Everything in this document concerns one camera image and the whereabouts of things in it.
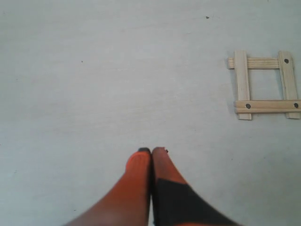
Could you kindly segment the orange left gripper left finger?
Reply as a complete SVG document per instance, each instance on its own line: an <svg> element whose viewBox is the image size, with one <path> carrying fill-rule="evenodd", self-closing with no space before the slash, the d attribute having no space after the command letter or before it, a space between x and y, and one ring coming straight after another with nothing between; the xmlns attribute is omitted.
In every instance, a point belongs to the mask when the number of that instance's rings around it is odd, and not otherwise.
<svg viewBox="0 0 301 226"><path fill-rule="evenodd" d="M151 152L139 148L113 188L68 226L146 226L150 208Z"/></svg>

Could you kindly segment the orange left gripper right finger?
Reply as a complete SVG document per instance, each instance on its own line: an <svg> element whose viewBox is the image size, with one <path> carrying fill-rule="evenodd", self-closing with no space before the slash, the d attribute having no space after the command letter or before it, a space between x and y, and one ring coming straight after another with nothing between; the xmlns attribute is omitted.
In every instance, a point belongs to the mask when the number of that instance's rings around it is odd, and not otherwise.
<svg viewBox="0 0 301 226"><path fill-rule="evenodd" d="M153 215L156 226L236 226L187 183L163 147L152 151Z"/></svg>

